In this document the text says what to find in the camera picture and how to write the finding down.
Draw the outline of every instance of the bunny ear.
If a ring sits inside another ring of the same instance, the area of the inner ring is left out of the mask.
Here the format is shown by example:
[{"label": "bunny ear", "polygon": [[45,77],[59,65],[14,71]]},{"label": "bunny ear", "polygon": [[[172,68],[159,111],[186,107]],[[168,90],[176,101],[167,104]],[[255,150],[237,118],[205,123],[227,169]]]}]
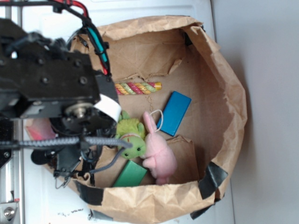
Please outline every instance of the bunny ear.
[{"label": "bunny ear", "polygon": [[157,125],[155,124],[153,117],[147,111],[143,114],[143,120],[145,128],[149,133],[154,133],[157,130]]}]

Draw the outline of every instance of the brown paper bag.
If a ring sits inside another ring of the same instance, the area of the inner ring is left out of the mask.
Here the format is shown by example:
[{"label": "brown paper bag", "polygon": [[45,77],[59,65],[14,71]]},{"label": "brown paper bag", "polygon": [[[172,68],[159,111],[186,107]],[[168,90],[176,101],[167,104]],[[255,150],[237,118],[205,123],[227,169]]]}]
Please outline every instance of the brown paper bag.
[{"label": "brown paper bag", "polygon": [[[142,119],[144,111],[164,109],[173,91],[192,102],[178,137],[162,134],[179,165],[170,184],[154,185],[149,175],[141,186],[111,188],[126,162],[120,158],[115,167],[95,175],[95,187],[90,186],[88,175],[87,181],[75,180],[81,198],[95,213],[115,221],[160,223],[187,213],[195,218],[223,198],[247,121],[245,91],[201,25],[187,16],[154,16],[99,27],[110,44],[107,52],[115,82],[163,84],[156,93],[119,97],[131,117]],[[88,37],[81,37],[88,48],[75,38],[72,50],[88,53],[94,68],[101,69]],[[114,154],[104,149],[97,166],[109,163]]]}]

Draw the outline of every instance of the green block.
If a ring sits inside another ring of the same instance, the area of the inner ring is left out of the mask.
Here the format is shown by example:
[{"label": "green block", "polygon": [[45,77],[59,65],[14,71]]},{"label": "green block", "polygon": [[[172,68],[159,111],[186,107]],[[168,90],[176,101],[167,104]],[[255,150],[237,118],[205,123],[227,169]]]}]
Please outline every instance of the green block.
[{"label": "green block", "polygon": [[135,162],[129,160],[118,176],[113,187],[135,187],[138,186],[144,178],[147,170]]}]

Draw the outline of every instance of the rope toy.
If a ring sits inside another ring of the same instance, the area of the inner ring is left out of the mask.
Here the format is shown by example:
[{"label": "rope toy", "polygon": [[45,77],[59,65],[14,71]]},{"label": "rope toy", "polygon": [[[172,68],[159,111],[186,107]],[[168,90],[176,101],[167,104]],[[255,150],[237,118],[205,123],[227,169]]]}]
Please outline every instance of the rope toy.
[{"label": "rope toy", "polygon": [[162,89],[162,84],[157,83],[117,83],[115,84],[118,95],[151,94]]}]

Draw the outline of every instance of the plush toy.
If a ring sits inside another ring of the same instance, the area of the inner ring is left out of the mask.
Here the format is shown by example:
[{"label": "plush toy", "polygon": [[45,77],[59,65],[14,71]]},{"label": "plush toy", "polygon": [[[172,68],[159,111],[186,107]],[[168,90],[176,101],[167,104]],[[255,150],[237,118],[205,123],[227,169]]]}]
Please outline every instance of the plush toy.
[{"label": "plush toy", "polygon": [[137,118],[130,118],[125,111],[121,112],[116,129],[116,138],[133,144],[132,148],[126,148],[122,152],[122,157],[132,159],[143,155],[146,151],[144,142],[145,128]]},{"label": "plush toy", "polygon": [[156,184],[163,185],[169,182],[169,177],[177,169],[177,160],[166,140],[157,133],[154,119],[148,112],[144,112],[143,120],[149,134],[145,137],[146,153],[142,165],[149,168],[156,178]]}]

